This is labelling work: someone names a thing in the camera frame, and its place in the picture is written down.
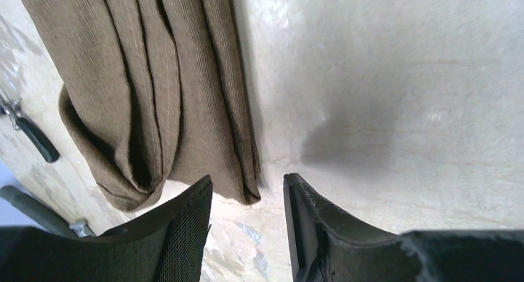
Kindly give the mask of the brown cloth napkin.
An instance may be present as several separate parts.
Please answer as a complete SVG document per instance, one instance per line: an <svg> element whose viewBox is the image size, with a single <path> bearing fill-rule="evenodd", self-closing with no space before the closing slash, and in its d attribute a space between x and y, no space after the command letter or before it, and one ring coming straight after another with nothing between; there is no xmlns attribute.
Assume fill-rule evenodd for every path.
<svg viewBox="0 0 524 282"><path fill-rule="evenodd" d="M230 0L21 0L61 76L61 119L108 202L167 180L261 198Z"/></svg>

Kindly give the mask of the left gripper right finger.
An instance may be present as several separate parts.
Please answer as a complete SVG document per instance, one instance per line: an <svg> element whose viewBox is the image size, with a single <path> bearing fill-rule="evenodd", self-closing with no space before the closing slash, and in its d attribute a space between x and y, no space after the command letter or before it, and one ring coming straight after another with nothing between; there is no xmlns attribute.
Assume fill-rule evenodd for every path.
<svg viewBox="0 0 524 282"><path fill-rule="evenodd" d="M297 173L284 176L294 281L522 281L523 231L394 234L352 216Z"/></svg>

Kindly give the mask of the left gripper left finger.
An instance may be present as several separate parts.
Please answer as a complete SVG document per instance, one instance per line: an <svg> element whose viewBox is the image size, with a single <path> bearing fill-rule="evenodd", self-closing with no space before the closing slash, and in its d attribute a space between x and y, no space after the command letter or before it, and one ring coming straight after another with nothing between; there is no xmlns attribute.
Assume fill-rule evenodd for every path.
<svg viewBox="0 0 524 282"><path fill-rule="evenodd" d="M30 226L1 228L2 281L199 281L213 183L204 176L175 198L96 237Z"/></svg>

